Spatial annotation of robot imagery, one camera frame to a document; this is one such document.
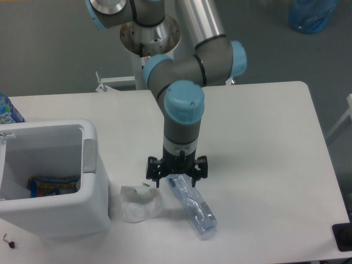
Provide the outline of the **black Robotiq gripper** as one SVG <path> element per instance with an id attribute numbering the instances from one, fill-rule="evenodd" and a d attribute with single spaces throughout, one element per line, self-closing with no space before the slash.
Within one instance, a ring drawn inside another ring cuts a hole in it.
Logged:
<path id="1" fill-rule="evenodd" d="M 160 187 L 160 180 L 169 174 L 186 174 L 191 177 L 192 187 L 196 182 L 208 177 L 207 156 L 195 159 L 198 139 L 187 144 L 177 144 L 169 139 L 163 139 L 162 159 L 148 157 L 146 165 L 146 179 Z"/>

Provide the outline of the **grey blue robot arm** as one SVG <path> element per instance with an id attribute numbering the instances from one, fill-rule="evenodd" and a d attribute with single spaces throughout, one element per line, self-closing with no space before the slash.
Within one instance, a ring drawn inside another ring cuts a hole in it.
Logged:
<path id="1" fill-rule="evenodd" d="M 87 1 L 91 19 L 100 29 L 120 26 L 126 48 L 140 58 L 142 80 L 164 116 L 163 155 L 149 157 L 146 178 L 159 182 L 170 174 L 186 174 L 195 184 L 206 178 L 206 156 L 197 157 L 197 139 L 205 109 L 203 87 L 242 74 L 247 66 L 240 42 L 230 41 L 214 1 L 180 1 L 195 53 L 173 60 L 176 29 L 164 1 Z"/>

